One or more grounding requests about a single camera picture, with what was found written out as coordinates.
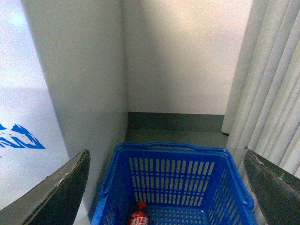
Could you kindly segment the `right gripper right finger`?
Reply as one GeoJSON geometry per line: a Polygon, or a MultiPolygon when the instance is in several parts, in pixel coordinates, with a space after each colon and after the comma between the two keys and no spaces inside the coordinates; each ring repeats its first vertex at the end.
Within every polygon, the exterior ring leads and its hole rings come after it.
{"type": "Polygon", "coordinates": [[[269,225],[300,223],[300,179],[247,149],[243,158],[251,191],[269,225]]]}

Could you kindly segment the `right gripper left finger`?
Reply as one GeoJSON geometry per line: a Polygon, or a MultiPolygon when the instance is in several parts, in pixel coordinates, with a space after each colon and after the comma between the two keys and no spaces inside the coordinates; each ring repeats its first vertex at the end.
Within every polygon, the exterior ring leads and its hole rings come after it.
{"type": "Polygon", "coordinates": [[[72,225],[86,189],[90,152],[82,150],[0,211],[2,225],[72,225]]]}

